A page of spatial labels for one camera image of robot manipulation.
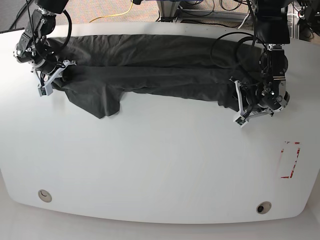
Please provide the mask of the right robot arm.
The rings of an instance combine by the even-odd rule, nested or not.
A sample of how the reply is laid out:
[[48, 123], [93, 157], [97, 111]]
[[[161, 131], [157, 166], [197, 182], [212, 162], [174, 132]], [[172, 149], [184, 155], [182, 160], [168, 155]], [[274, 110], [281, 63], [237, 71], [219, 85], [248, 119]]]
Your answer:
[[[14, 57], [19, 63], [29, 63], [31, 72], [39, 80], [40, 95], [49, 95], [52, 91], [52, 82], [61, 78], [62, 72], [68, 66], [75, 66], [76, 62], [60, 60], [59, 53], [67, 46], [72, 33], [72, 20], [65, 10], [67, 0], [37, 0], [38, 6], [32, 14], [28, 14], [29, 22], [16, 45]], [[63, 44], [57, 47], [49, 46], [47, 35], [51, 34], [56, 26], [56, 16], [64, 14], [68, 20], [67, 37]]]

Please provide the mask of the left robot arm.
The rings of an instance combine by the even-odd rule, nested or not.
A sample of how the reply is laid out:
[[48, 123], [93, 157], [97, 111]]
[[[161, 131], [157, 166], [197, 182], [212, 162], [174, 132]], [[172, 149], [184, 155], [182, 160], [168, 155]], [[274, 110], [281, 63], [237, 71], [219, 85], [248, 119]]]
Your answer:
[[[247, 1], [253, 34], [240, 39], [234, 50], [235, 66], [245, 79], [230, 79], [235, 84], [238, 101], [238, 112], [233, 121], [241, 127], [253, 118], [273, 116], [284, 110], [290, 101], [290, 94], [286, 90], [288, 59], [283, 49], [284, 45], [290, 43], [287, 18], [289, 4], [289, 0]], [[238, 57], [240, 46], [247, 41], [263, 45], [259, 59], [260, 79], [255, 79], [245, 70]]]

